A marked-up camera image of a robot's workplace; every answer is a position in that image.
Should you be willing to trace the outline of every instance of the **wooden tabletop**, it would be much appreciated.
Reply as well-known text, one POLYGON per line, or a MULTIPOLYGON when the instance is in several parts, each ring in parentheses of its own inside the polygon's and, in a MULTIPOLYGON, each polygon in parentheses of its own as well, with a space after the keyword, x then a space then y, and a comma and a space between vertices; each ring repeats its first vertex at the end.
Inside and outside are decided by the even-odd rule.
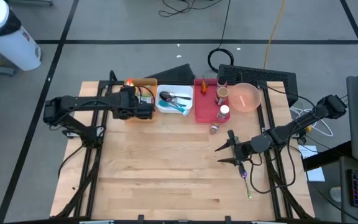
MULTIPOLYGON (((285 91, 282 82, 268 85, 285 91)), ((83 82, 80 96, 96 95, 97 87, 98 82, 83 82)), ((113 91, 118 90, 119 86, 114 86, 113 91)), ((272 90, 269 95, 275 124, 290 122, 286 96, 272 90)), ((268 127, 263 100, 262 107, 268 127)), ((90 125, 92 114, 80 111, 75 113, 75 118, 90 125)), ((242 142, 259 135, 256 110, 251 113, 232 110, 230 120, 222 124, 215 135, 209 134, 210 124, 195 122, 194 108, 187 117, 158 111, 155 116, 153 123, 133 123, 113 119, 109 113, 92 219, 136 220, 138 215, 145 215, 146 220, 224 220, 226 215, 233 220, 275 219, 271 194, 258 194, 251 188, 253 197, 248 199, 238 169, 217 162, 232 157, 231 151, 214 152, 226 142, 229 129, 233 129, 242 142)), ((69 139, 65 157, 80 144, 79 139, 69 139)), ((291 145, 298 148, 296 141, 291 145)), ((291 149, 291 154, 296 182, 289 190, 305 211, 314 216, 299 152, 291 149)), ((82 150, 63 167, 51 215, 60 212, 78 188, 84 156, 85 150, 82 150)), ((260 162, 257 155, 252 160, 260 162)), ((293 170, 287 150, 282 151, 282 160, 287 182, 291 182, 293 170)), ((262 166, 254 169, 253 183, 265 191, 269 189, 269 181, 264 156, 262 162, 262 166)), ((250 171, 249 162, 244 166, 250 171)), ((281 191, 277 193, 281 215, 285 217, 281 191)), ((85 214, 87 201, 88 191, 81 214, 85 214)))

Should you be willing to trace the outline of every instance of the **white paper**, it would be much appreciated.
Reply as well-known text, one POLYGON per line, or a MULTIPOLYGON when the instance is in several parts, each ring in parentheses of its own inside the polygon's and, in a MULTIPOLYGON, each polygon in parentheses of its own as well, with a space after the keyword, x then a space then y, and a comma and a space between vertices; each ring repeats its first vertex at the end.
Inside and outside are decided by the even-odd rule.
MULTIPOLYGON (((317 151, 316 146, 305 146, 308 149, 311 149, 313 151, 317 151)), ((299 150, 302 153, 302 158, 306 159, 307 157, 316 155, 317 152, 312 152, 310 150, 307 150, 305 147, 303 146, 299 146, 299 150)), ((313 181, 313 182, 325 182, 326 179, 324 178, 324 173, 323 173, 323 169, 321 167, 314 169, 314 170, 309 170, 308 171, 308 176, 309 176, 309 181, 313 181)))

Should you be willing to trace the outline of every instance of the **gray floor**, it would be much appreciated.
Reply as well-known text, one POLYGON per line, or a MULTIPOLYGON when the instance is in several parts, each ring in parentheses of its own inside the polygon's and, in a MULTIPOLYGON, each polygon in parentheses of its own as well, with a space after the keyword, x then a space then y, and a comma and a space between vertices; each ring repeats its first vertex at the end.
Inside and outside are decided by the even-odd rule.
MULTIPOLYGON (((358 1, 347 2, 358 24, 358 1)), ((32 37, 59 40, 72 3, 73 0, 64 0, 55 1, 53 7, 11 7, 32 37)), ((219 39, 227 3, 222 1, 203 11, 164 18, 158 11, 167 8, 157 0, 80 0, 67 39, 219 39)), ((201 7, 209 2, 199 0, 196 4, 201 7)), ((269 39, 279 8, 280 1, 232 0, 225 39, 269 39)), ((275 39, 357 40, 341 3, 335 0, 288 0, 275 39)), ((263 67, 266 45, 223 47, 233 53, 235 65, 263 67)), ((41 48, 43 60, 38 69, 19 72, 13 78, 0 76, 0 205, 57 46, 45 44, 41 48)), ((64 45, 47 99, 77 95, 81 82, 105 80, 110 69, 123 80, 189 63, 197 76, 215 77, 206 62, 207 54, 214 48, 216 44, 64 45)), ((216 54, 213 63, 229 61, 216 54)), ((343 96, 345 78, 358 75, 358 45, 272 45, 267 69, 295 72, 299 94, 311 101, 328 94, 343 96)), ((347 116, 327 123, 334 137, 315 132, 310 136, 329 147, 350 139, 347 116)), ((66 143, 60 132, 49 131, 39 121, 6 222, 49 216, 66 143)), ((339 185, 338 167, 339 164, 324 167, 326 182, 314 185, 327 194, 331 187, 339 185)), ((311 195, 317 217, 340 221, 335 208, 313 189, 311 195)))

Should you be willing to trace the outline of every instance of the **pink bowl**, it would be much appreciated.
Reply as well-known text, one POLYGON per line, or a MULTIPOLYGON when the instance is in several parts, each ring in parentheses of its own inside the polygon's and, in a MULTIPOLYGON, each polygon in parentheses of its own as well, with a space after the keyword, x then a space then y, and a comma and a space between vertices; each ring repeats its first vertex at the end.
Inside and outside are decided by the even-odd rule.
POLYGON ((259 90, 248 83, 238 83, 229 89, 230 105, 240 112, 250 112, 260 105, 259 90))

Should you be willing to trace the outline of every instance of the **red tray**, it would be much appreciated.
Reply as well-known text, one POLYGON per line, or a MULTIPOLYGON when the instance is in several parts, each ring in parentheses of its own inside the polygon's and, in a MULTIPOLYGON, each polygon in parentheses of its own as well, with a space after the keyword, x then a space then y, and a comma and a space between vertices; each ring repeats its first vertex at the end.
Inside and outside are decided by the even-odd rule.
POLYGON ((230 112, 225 119, 216 119, 219 109, 222 105, 229 106, 229 98, 227 98, 222 105, 215 103, 216 97, 216 83, 217 78, 206 78, 205 81, 208 84, 208 89, 205 95, 201 94, 201 82, 203 78, 196 78, 194 80, 194 105, 196 122, 198 123, 225 123, 230 119, 230 112))

